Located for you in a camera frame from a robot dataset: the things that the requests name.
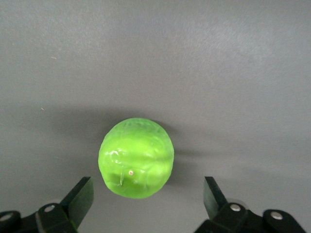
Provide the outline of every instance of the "gray surface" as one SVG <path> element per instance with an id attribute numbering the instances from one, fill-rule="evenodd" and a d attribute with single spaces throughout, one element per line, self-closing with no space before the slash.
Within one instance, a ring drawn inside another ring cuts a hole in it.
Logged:
<path id="1" fill-rule="evenodd" d="M 0 209 L 25 216 L 93 176 L 80 232 L 189 233 L 203 177 L 311 231 L 310 1 L 1 1 Z M 154 196 L 112 194 L 97 166 L 117 122 L 172 137 Z"/>

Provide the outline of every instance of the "round green object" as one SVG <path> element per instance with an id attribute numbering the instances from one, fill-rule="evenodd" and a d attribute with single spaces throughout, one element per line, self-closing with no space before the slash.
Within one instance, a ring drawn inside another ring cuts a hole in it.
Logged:
<path id="1" fill-rule="evenodd" d="M 130 118 L 105 136 L 98 165 L 112 192 L 142 199 L 163 187 L 171 175 L 173 160 L 172 141 L 160 125 L 145 118 Z"/>

